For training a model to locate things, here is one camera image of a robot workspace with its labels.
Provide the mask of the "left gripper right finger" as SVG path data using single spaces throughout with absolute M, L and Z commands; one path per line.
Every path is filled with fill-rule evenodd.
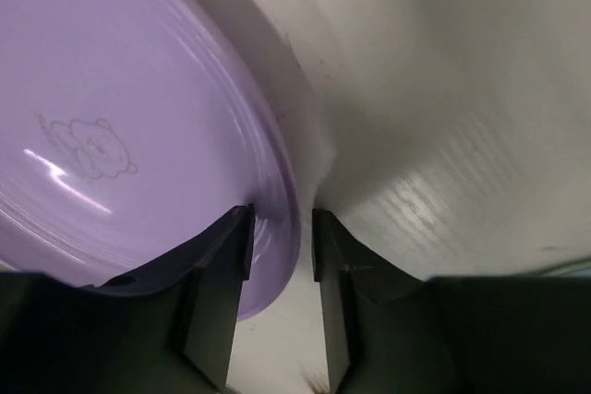
M 358 241 L 326 209 L 312 213 L 314 280 L 320 285 L 331 392 L 386 392 L 396 306 L 423 283 Z

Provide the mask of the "purple plastic plate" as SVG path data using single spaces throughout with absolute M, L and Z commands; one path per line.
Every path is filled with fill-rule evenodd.
M 193 0 L 1 0 L 1 263 L 101 285 L 256 210 L 238 316 L 300 247 L 269 104 Z

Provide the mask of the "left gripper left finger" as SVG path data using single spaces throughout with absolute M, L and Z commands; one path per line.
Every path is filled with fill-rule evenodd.
M 235 206 L 192 239 L 87 290 L 146 300 L 178 288 L 169 346 L 212 387 L 223 388 L 242 286 L 250 277 L 254 228 L 254 206 Z

